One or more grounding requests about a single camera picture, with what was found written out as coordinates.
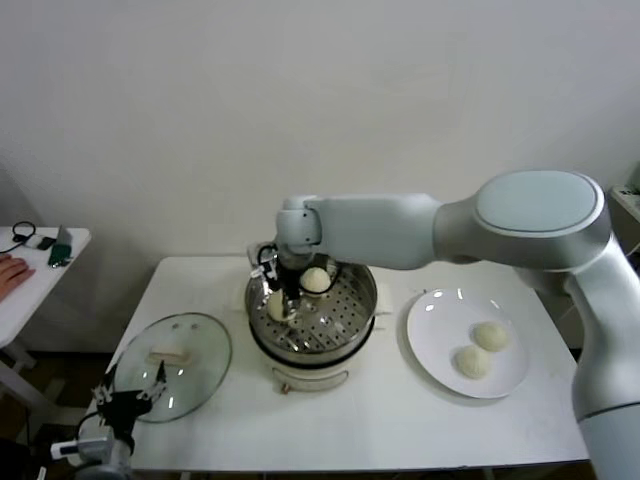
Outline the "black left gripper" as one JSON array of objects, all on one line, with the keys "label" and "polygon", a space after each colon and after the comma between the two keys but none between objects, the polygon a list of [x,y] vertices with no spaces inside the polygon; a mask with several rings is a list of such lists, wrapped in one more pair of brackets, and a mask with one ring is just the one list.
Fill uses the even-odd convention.
[{"label": "black left gripper", "polygon": [[105,424],[116,434],[131,435],[136,420],[149,413],[152,401],[157,401],[166,391],[165,361],[159,364],[155,380],[144,390],[114,392],[111,383],[100,383],[92,389],[96,408]]}]

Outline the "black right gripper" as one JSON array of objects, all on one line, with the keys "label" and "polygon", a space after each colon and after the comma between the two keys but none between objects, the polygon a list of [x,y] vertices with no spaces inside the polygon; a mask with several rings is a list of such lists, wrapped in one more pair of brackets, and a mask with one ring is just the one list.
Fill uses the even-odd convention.
[{"label": "black right gripper", "polygon": [[273,270],[261,271],[263,296],[266,300],[277,292],[284,298],[284,319],[292,320],[301,305],[300,278],[312,263],[312,254],[295,254],[287,248],[273,249]]}]

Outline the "person's bare hand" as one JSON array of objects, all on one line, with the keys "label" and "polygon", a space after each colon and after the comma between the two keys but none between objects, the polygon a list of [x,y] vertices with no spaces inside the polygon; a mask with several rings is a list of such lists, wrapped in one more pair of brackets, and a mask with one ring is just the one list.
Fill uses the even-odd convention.
[{"label": "person's bare hand", "polygon": [[33,276],[35,270],[23,259],[2,254],[0,257],[0,301]]}]

